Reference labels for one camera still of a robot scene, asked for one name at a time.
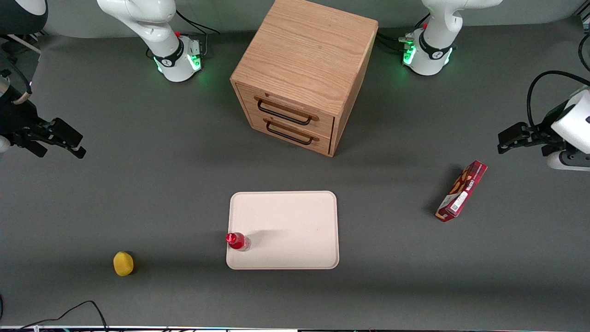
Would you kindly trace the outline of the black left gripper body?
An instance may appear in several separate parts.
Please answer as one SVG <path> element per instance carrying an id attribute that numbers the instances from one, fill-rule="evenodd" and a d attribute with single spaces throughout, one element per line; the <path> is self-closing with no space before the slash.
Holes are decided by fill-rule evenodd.
<path id="1" fill-rule="evenodd" d="M 557 120 L 565 114 L 567 101 L 551 109 L 540 123 L 535 124 L 532 116 L 532 110 L 529 109 L 529 122 L 533 130 L 533 141 L 541 144 L 541 152 L 544 157 L 552 153 L 566 153 L 567 157 L 573 154 L 573 146 L 565 141 L 555 130 L 551 128 Z"/>

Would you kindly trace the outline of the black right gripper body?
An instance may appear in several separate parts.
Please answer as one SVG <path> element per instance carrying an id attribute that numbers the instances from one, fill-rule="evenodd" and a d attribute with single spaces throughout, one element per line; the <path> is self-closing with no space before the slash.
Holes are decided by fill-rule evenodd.
<path id="1" fill-rule="evenodd" d="M 55 119 L 46 121 L 37 114 L 35 105 L 26 101 L 15 105 L 12 95 L 2 95 L 0 104 L 1 153 L 12 146 L 24 148 L 37 157 L 44 157 L 46 147 L 39 141 L 51 143 L 50 132 Z"/>

